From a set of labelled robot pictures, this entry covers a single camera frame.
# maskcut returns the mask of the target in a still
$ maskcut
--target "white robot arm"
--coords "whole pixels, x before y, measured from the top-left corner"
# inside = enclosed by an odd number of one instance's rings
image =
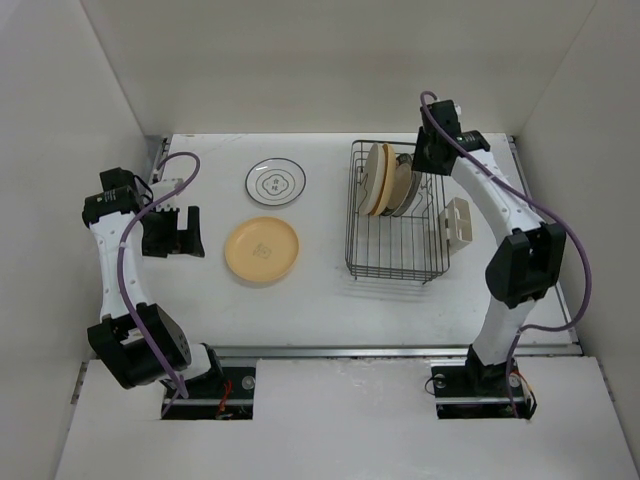
[[[469,347],[465,365],[432,369],[440,387],[435,392],[438,415],[500,418],[516,414],[527,418],[533,411],[519,385],[513,395],[518,401],[512,402],[506,372],[517,370],[510,358],[511,349],[527,316],[558,281],[566,232],[558,224],[547,224],[527,203],[493,181],[497,177],[507,189],[513,188],[482,135],[461,132],[451,100],[428,105],[428,113],[422,110],[414,170],[451,176],[457,181],[489,223],[498,245],[485,271],[491,293],[489,309],[480,334]],[[434,122],[464,151],[473,152],[479,163],[460,156]]]
[[[168,202],[193,181],[200,159],[178,152],[162,163],[177,156],[196,161],[184,182],[151,188],[132,172],[116,168],[100,174],[103,192],[85,199],[82,218],[98,245],[103,283],[100,323],[87,330],[89,344],[122,387],[163,383],[163,418],[251,418],[247,402],[252,389],[239,387],[245,377],[255,378],[255,367],[223,370],[213,348],[188,342],[180,326],[154,303],[144,282],[143,255],[204,257],[198,207],[188,207],[187,228],[179,230],[179,209]],[[137,191],[136,178],[150,197]],[[160,198],[154,200],[154,194]],[[193,399],[193,408],[174,404],[178,396],[181,402]],[[219,408],[203,408],[203,402]]]

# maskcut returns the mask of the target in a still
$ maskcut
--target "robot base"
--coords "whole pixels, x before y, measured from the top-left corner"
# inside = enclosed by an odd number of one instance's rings
[[[431,375],[439,419],[514,418],[504,384],[479,395],[465,365],[434,366]],[[512,392],[518,417],[530,418],[530,407],[519,382],[512,385]]]
[[[220,412],[220,402],[225,397],[225,385],[229,381],[232,385],[231,393],[224,402],[224,411]],[[197,380],[187,381],[189,398],[177,399],[162,418],[163,420],[251,420],[255,385],[255,366],[224,366],[224,376],[205,375]],[[163,409],[174,394],[175,390],[167,388],[162,402]]]

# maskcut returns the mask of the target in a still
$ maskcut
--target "dish rack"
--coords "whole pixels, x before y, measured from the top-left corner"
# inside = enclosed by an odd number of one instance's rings
[[[390,144],[397,155],[415,151],[413,143],[353,142],[345,241],[347,267],[356,279],[386,278],[425,284],[449,269],[449,246],[438,221],[438,214],[446,206],[443,178],[423,174],[412,205],[400,217],[359,215],[358,185],[374,143]]]

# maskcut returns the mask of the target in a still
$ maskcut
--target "cable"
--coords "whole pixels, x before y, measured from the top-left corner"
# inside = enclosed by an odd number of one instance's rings
[[[521,383],[524,385],[524,387],[522,388],[523,392],[526,390],[529,393],[531,404],[529,405],[529,412],[528,412],[527,419],[530,419],[531,417],[533,417],[533,414],[536,413],[536,410],[538,408],[538,400],[536,399],[535,393],[533,393],[533,388],[531,388],[531,385],[529,384],[529,382],[527,382],[527,379],[524,378],[524,375],[522,375],[522,373],[520,373],[519,370],[514,370],[513,375],[516,375],[517,377],[520,378]]]
[[[149,345],[149,348],[151,349],[155,357],[158,359],[158,363],[162,365],[162,368],[164,369],[165,372],[167,372],[167,375],[169,375],[169,378],[171,378],[171,380],[173,381],[173,384],[176,386],[176,395],[174,395],[171,402],[169,402],[169,404],[164,408],[163,413],[166,413],[166,411],[169,410],[173,402],[178,397],[178,394],[180,394],[182,398],[189,398],[189,392],[187,392],[187,386],[185,385],[184,377],[182,375],[178,375],[174,371],[174,369],[171,367],[169,360],[162,353],[162,350],[160,350],[160,347],[158,346],[156,341],[153,339],[153,337],[149,333],[149,330],[147,329],[144,322],[140,318],[140,315],[138,315],[138,312],[136,311],[136,308],[131,301],[131,297],[129,297],[129,293],[127,292],[127,285],[124,279],[124,251],[126,248],[127,238],[129,237],[129,234],[131,233],[131,230],[133,229],[135,224],[138,223],[142,219],[142,217],[144,217],[147,213],[149,213],[151,210],[156,208],[156,206],[158,206],[162,202],[165,202],[171,197],[182,192],[185,188],[189,186],[191,182],[193,182],[193,180],[198,175],[198,172],[200,171],[200,158],[195,153],[191,153],[191,152],[172,153],[171,155],[168,155],[164,160],[162,160],[158,164],[157,169],[162,168],[162,166],[165,163],[167,163],[169,160],[176,157],[182,157],[182,156],[191,157],[196,162],[196,166],[193,169],[193,173],[191,174],[191,176],[187,178],[184,181],[184,183],[181,183],[180,185],[178,185],[171,192],[167,193],[166,195],[162,196],[158,200],[155,200],[149,203],[148,205],[146,205],[144,208],[142,208],[142,210],[138,212],[138,214],[131,220],[131,222],[129,222],[129,225],[127,225],[127,227],[122,232],[122,236],[120,237],[120,246],[118,247],[117,276],[118,276],[118,288],[120,289],[122,300],[124,301],[124,304],[127,307],[127,310],[129,311],[129,315],[131,315],[131,318],[136,324],[136,327],[138,327],[144,340],[147,342],[147,344]]]
[[[515,402],[513,400],[513,392],[511,391],[511,385],[509,384],[509,375],[511,373],[513,355],[516,350],[516,347],[518,346],[518,341],[520,340],[520,336],[526,330],[541,330],[543,332],[563,332],[565,330],[574,328],[578,324],[578,322],[582,320],[585,312],[587,311],[587,307],[589,306],[589,302],[591,301],[591,289],[592,289],[591,264],[589,263],[589,258],[587,257],[587,252],[584,246],[582,245],[582,242],[578,238],[578,235],[569,226],[569,224],[565,222],[562,218],[560,218],[560,216],[557,213],[553,212],[552,210],[548,209],[544,205],[533,200],[531,197],[520,193],[518,190],[513,188],[508,183],[505,183],[499,178],[495,177],[493,173],[482,164],[482,162],[480,162],[476,157],[474,157],[472,154],[470,154],[464,148],[458,145],[458,143],[453,138],[451,138],[451,136],[449,136],[449,134],[447,134],[447,132],[445,132],[440,125],[438,125],[438,122],[436,122],[436,120],[433,118],[433,115],[431,115],[431,112],[429,111],[429,106],[427,105],[427,102],[425,100],[426,96],[433,98],[435,101],[438,100],[438,97],[433,92],[430,92],[427,90],[420,94],[420,102],[422,103],[422,111],[426,115],[427,119],[429,120],[433,128],[436,129],[436,131],[442,136],[442,138],[444,138],[453,148],[455,148],[460,153],[460,155],[462,155],[464,158],[469,160],[476,168],[478,168],[482,173],[488,176],[493,183],[498,185],[503,190],[509,192],[511,195],[526,202],[529,206],[535,208],[536,210],[541,211],[542,213],[547,215],[549,218],[553,219],[560,226],[562,226],[562,228],[564,228],[564,230],[567,232],[567,235],[569,235],[569,238],[571,238],[571,241],[573,242],[573,244],[576,246],[576,249],[578,250],[578,255],[580,255],[580,260],[582,261],[582,268],[584,270],[584,296],[582,297],[582,304],[580,305],[580,308],[578,309],[578,312],[576,313],[575,317],[573,317],[573,320],[571,320],[570,322],[560,327],[548,327],[545,325],[537,325],[537,324],[523,325],[522,327],[520,327],[520,329],[518,330],[518,333],[516,334],[516,337],[513,339],[513,343],[511,344],[511,348],[509,349],[509,353],[507,354],[506,381],[507,381],[507,394],[509,396],[509,400],[511,401],[511,407],[513,408],[514,415],[517,417],[518,413],[515,408]]]
[[[425,391],[425,392],[427,392],[429,395],[431,395],[431,396],[435,397],[435,396],[436,396],[435,391],[434,391],[434,392],[430,392],[429,390],[427,390],[427,385],[429,385],[429,383],[432,383],[432,382],[433,382],[433,377],[431,377],[429,380],[427,380],[427,381],[425,382],[425,384],[424,384],[424,391]]]
[[[231,379],[227,380],[227,383],[224,384],[224,396],[220,403],[218,404],[218,411],[216,412],[216,417],[224,412],[224,407],[229,399],[229,395],[231,395],[231,390],[233,390],[233,383],[231,383]]]

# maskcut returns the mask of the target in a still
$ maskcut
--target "white wall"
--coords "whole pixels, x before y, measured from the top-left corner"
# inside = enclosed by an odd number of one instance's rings
[[[143,130],[408,132],[418,93],[524,125],[593,0],[82,0]]]
[[[638,480],[593,358],[520,365],[531,424],[438,420],[428,361],[368,359],[260,361],[252,421],[169,426],[92,361],[57,480]]]
[[[0,478],[42,479],[100,306],[84,197],[144,140],[77,0],[0,7]]]
[[[600,0],[517,142],[534,195],[586,244],[594,295],[579,334],[604,365],[637,463],[639,47],[640,2]],[[575,311],[582,272],[568,250],[563,286]]]

